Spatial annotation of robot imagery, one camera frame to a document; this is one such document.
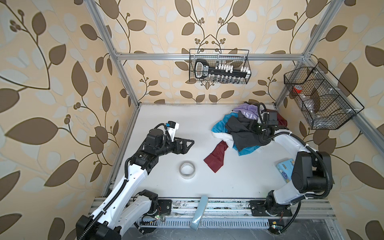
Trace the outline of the dark grey cloth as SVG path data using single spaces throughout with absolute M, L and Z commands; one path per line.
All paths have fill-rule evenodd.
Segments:
M 262 147 L 271 142 L 271 140 L 262 140 L 261 127 L 258 121 L 246 118 L 242 112 L 238 112 L 237 117 L 231 116 L 225 128 L 232 135 L 239 152 L 246 148 Z

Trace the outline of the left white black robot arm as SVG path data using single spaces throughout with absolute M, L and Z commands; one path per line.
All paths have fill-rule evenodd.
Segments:
M 136 189 L 159 162 L 159 157 L 173 153 L 186 154 L 193 140 L 175 137 L 177 127 L 163 124 L 147 134 L 139 149 L 124 163 L 124 175 L 104 202 L 90 216 L 76 223 L 78 240 L 120 240 L 127 230 L 144 215 L 158 213 L 158 195 L 144 190 L 130 204 Z

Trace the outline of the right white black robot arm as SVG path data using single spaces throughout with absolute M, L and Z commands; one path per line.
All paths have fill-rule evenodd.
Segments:
M 278 190 L 271 190 L 263 204 L 257 204 L 256 210 L 262 215 L 282 218 L 285 210 L 296 205 L 291 219 L 284 225 L 273 223 L 268 231 L 272 235 L 282 235 L 294 222 L 301 209 L 302 200 L 325 199 L 332 187 L 331 157 L 318 152 L 294 135 L 286 127 L 280 126 L 278 113 L 267 110 L 264 103 L 258 103 L 258 137 L 261 143 L 276 142 L 295 157 L 291 180 Z

